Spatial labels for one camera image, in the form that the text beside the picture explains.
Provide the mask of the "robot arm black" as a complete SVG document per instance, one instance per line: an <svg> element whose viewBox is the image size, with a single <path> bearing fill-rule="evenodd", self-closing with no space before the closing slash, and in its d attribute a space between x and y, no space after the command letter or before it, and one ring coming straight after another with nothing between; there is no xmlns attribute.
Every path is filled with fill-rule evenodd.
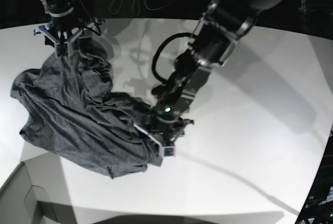
<svg viewBox="0 0 333 224"><path fill-rule="evenodd" d="M45 45L54 47L54 40L65 42L65 34L71 37L72 30L87 29L101 35L100 24L94 17L93 0L40 0L51 22L46 27Z"/></svg>
<svg viewBox="0 0 333 224"><path fill-rule="evenodd" d="M135 127L156 145L161 157L175 153L175 142L193 120L183 119L199 89L216 65L224 65L239 41L253 28L259 14L283 0L212 0L191 33L173 39L190 39L187 49L174 61L174 71L162 78L156 70L164 46L156 51L151 70L159 81L152 89L157 103L143 123Z"/></svg>

